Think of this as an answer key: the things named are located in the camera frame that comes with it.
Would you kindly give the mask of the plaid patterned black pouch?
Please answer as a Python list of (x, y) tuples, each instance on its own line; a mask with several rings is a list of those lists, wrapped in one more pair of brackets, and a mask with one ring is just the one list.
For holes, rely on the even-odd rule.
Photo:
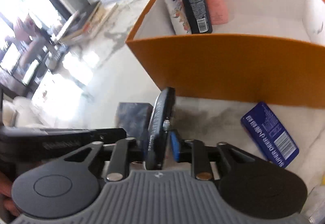
[(158, 95), (148, 127), (144, 166), (146, 170), (161, 170), (165, 158), (167, 138), (175, 105), (175, 89), (166, 87)]

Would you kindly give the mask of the dark illustrated card box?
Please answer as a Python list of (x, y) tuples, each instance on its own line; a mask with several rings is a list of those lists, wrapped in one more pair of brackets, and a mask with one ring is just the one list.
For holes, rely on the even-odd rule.
[(115, 115), (116, 128), (123, 128), (128, 137), (141, 140), (148, 131), (153, 106), (149, 103), (120, 102)]

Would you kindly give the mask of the blue Super Deer tin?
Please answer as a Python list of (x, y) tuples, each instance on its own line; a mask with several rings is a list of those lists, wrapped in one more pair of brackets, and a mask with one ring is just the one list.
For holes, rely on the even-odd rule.
[(299, 154), (296, 142), (266, 103), (257, 103), (241, 118), (241, 124), (273, 164), (286, 168)]

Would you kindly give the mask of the white Nivea cream tube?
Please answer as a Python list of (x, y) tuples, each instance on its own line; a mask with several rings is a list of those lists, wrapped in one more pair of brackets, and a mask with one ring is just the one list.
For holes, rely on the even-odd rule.
[(190, 35), (191, 27), (188, 23), (182, 0), (164, 0), (169, 12), (171, 24), (177, 35)]

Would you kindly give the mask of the pink pump lotion bottle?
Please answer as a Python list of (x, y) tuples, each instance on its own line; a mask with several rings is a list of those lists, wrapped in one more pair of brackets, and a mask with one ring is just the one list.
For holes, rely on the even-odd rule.
[(228, 23), (228, 9), (224, 0), (206, 1), (212, 25), (221, 25)]

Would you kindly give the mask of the clear plastic box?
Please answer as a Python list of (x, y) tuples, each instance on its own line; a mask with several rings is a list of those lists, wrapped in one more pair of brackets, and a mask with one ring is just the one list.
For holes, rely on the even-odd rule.
[(318, 185), (312, 189), (302, 214), (308, 218), (310, 223), (324, 223), (324, 185)]

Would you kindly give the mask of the orange cardboard storage box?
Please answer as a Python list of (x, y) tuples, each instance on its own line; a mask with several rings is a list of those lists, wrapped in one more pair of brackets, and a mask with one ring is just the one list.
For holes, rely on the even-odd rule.
[(227, 24), (175, 35), (150, 0), (126, 44), (160, 89), (218, 100), (324, 108), (324, 0), (225, 0)]

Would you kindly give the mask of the stack of books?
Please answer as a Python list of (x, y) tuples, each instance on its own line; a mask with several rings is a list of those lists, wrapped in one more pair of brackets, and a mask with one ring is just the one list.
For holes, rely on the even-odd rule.
[(63, 25), (54, 43), (74, 45), (94, 38), (117, 7), (117, 3), (104, 5), (98, 0), (76, 11)]

